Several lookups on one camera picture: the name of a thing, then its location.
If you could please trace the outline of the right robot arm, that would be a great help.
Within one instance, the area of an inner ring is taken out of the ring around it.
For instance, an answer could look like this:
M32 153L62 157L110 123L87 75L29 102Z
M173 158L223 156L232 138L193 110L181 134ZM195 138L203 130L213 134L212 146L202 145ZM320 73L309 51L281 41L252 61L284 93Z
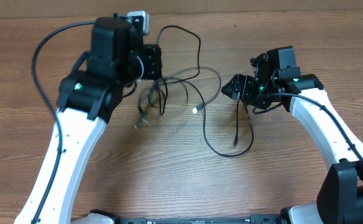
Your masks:
M363 143L333 108L314 74L301 74L293 47L250 60L254 76L237 74L221 91L266 113L279 106L306 129L328 173L315 202L287 207L273 223L363 223Z

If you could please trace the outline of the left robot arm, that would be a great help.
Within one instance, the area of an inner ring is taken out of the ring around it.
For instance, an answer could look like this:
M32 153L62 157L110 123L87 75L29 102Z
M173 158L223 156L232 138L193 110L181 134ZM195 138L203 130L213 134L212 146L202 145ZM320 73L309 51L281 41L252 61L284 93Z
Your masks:
M17 223L70 223L90 155L125 88L162 78L160 47L145 44L144 11L99 17L91 23L91 48L59 86L52 137L34 188Z

